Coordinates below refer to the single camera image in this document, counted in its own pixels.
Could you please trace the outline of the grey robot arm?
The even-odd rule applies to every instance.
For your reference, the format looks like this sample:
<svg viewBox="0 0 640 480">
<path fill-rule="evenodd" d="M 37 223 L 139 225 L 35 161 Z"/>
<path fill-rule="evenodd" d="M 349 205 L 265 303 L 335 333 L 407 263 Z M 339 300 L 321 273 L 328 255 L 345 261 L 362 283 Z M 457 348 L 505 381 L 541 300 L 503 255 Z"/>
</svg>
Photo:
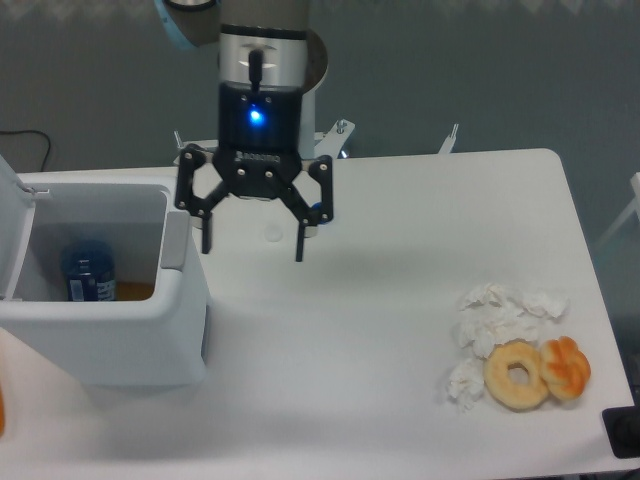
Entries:
<svg viewBox="0 0 640 480">
<path fill-rule="evenodd" d="M 219 46 L 218 145 L 181 147 L 174 204 L 202 223 L 227 196 L 280 200 L 298 222 L 296 259 L 312 229 L 333 218 L 332 160 L 315 151 L 315 91 L 328 53 L 307 1 L 159 1 L 177 42 Z"/>
</svg>

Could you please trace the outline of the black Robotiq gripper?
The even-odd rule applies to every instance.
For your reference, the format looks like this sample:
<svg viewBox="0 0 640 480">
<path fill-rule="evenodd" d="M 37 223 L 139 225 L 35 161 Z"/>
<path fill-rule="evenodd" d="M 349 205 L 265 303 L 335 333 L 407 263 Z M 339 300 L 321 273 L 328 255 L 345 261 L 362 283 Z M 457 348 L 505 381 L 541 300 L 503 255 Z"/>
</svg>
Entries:
<svg viewBox="0 0 640 480">
<path fill-rule="evenodd" d="M 264 87 L 253 91 L 248 84 L 224 82 L 219 88 L 218 148 L 213 154 L 190 143 L 180 150 L 174 206 L 201 220 L 201 252 L 209 254 L 213 242 L 214 208 L 231 194 L 237 197 L 274 199 L 267 175 L 285 187 L 285 205 L 297 221 L 295 261 L 302 262 L 306 241 L 318 233 L 311 226 L 311 206 L 333 204 L 333 159 L 322 155 L 306 161 L 308 192 L 291 184 L 302 170 L 299 153 L 302 90 Z M 222 181 L 205 197 L 195 194 L 195 173 L 214 158 Z"/>
</svg>

